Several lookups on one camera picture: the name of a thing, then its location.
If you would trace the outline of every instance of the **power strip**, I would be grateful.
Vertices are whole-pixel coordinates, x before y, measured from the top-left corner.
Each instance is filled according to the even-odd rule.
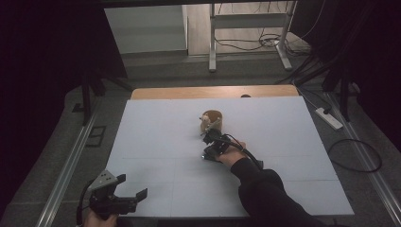
[[[330,113],[325,114],[323,108],[319,108],[315,111],[318,116],[320,116],[327,124],[331,126],[335,131],[342,128],[342,124],[334,118]]]

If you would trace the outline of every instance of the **white board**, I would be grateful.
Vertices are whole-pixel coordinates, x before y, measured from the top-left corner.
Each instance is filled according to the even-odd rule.
[[[222,132],[247,143],[288,194],[311,215],[353,215],[301,96],[129,100],[107,169],[127,174],[115,191],[148,188],[136,217],[245,217],[239,180],[222,164],[203,161],[199,117],[223,114]]]

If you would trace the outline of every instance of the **brown and beige toy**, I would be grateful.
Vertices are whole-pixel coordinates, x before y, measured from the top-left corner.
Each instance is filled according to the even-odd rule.
[[[200,117],[200,131],[208,132],[211,129],[221,131],[223,115],[219,111],[209,110],[203,113]]]

